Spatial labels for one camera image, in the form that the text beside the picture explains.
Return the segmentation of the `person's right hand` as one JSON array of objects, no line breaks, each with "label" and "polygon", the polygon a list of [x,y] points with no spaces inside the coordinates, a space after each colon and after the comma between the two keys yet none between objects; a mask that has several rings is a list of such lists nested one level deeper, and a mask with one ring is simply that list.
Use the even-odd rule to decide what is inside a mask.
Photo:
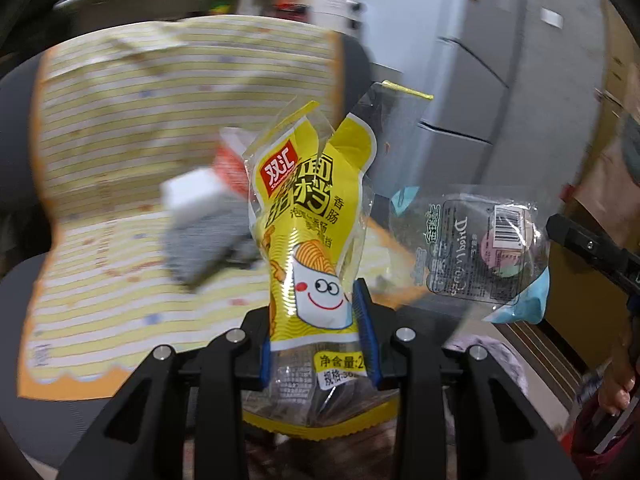
[{"label": "person's right hand", "polygon": [[605,369],[598,392],[600,408],[611,415],[618,415],[628,408],[630,393],[639,373],[639,363],[632,365],[630,362],[629,347],[630,335],[624,333],[614,344],[611,361]]}]

